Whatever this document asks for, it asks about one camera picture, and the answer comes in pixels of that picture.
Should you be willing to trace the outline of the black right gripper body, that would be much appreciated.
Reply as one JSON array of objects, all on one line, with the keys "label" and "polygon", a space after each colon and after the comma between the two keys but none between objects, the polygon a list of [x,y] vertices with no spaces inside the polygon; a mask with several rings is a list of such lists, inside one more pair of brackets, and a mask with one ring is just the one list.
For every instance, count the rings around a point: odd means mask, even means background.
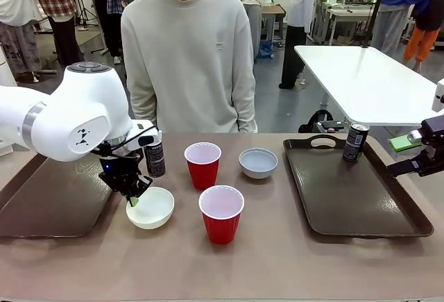
[{"label": "black right gripper body", "polygon": [[419,176],[428,176],[443,171],[443,115],[423,120],[420,134],[425,149],[420,153]]}]

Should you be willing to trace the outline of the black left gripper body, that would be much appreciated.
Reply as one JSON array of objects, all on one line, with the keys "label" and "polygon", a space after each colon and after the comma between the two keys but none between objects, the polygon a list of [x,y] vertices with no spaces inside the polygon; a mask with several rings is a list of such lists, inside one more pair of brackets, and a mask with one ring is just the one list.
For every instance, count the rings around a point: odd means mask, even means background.
[{"label": "black left gripper body", "polygon": [[99,178],[114,192],[126,197],[135,194],[137,177],[143,175],[139,169],[143,153],[141,149],[131,151],[127,155],[111,152],[109,144],[100,144],[92,150],[99,157],[103,171]]}]

